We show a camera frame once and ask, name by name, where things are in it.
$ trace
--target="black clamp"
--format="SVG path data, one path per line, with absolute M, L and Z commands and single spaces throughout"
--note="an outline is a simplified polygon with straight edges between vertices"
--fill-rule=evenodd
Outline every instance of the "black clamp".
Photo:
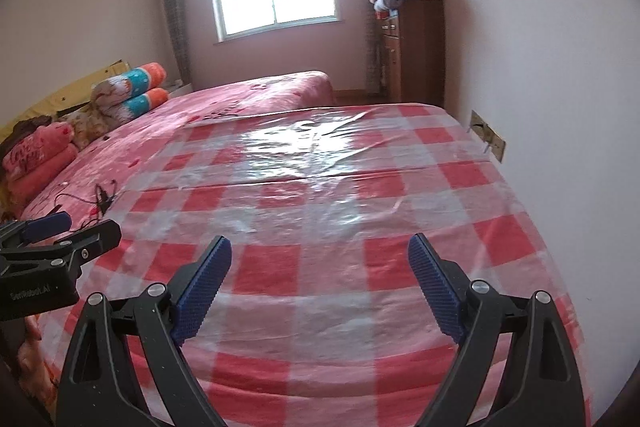
M 75 304 L 81 266 L 120 243 L 120 227 L 107 219 L 53 245 L 24 246 L 66 232 L 70 226 L 68 214 L 60 212 L 36 221 L 14 221 L 0 229 L 0 245 L 12 245 L 0 249 L 0 321 Z
M 512 333 L 502 380 L 488 416 L 475 427 L 584 427 L 580 375 L 551 296 L 500 295 L 471 282 L 460 266 L 440 259 L 421 233 L 409 243 L 409 263 L 440 329 L 460 346 L 436 396 L 416 427 L 465 427 L 491 367 L 498 336 Z
M 159 427 L 150 415 L 131 361 L 127 335 L 140 338 L 159 394 L 178 427 L 226 427 L 184 360 L 180 346 L 195 336 L 231 265 L 231 244 L 215 238 L 201 258 L 180 267 L 168 284 L 138 297 L 89 296 L 76 324 L 60 380 L 61 427 Z

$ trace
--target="wooden floor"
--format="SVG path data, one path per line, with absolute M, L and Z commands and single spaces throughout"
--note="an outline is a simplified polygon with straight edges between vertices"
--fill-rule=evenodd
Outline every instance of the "wooden floor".
M 389 103 L 386 96 L 380 94 L 367 94 L 364 90 L 336 91 L 335 100 L 338 107 L 349 105 L 376 105 L 379 103 Z

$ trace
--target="metal screw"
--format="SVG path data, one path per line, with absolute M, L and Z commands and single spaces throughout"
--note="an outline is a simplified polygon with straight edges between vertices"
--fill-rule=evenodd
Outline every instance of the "metal screw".
M 95 306 L 102 302 L 102 294 L 101 293 L 92 293 L 89 295 L 89 298 L 86 300 L 91 306 Z
M 156 283 L 149 286 L 149 289 L 146 291 L 152 297 L 158 297 L 164 293 L 164 284 Z
M 485 294 L 489 293 L 491 286 L 489 286 L 489 283 L 485 281 L 473 281 L 471 289 L 476 293 Z
M 551 302 L 551 295 L 547 292 L 538 292 L 536 293 L 536 301 L 542 302 L 543 304 L 549 304 L 549 302 Z

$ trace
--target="pink towel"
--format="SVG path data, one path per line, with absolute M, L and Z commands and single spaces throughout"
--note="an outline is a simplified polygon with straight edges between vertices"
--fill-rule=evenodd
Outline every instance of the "pink towel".
M 19 141 L 2 160 L 9 180 L 17 180 L 65 150 L 74 139 L 74 130 L 66 122 L 41 125 Z
M 68 144 L 66 149 L 53 156 L 33 171 L 17 180 L 9 181 L 11 199 L 18 210 L 22 209 L 34 197 L 40 194 L 50 181 L 78 156 L 78 149 L 73 144 Z

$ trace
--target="wooden cabinet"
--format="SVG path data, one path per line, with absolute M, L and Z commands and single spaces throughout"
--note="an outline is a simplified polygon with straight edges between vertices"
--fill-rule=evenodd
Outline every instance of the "wooden cabinet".
M 444 104 L 443 0 L 405 1 L 380 21 L 383 84 L 389 102 Z

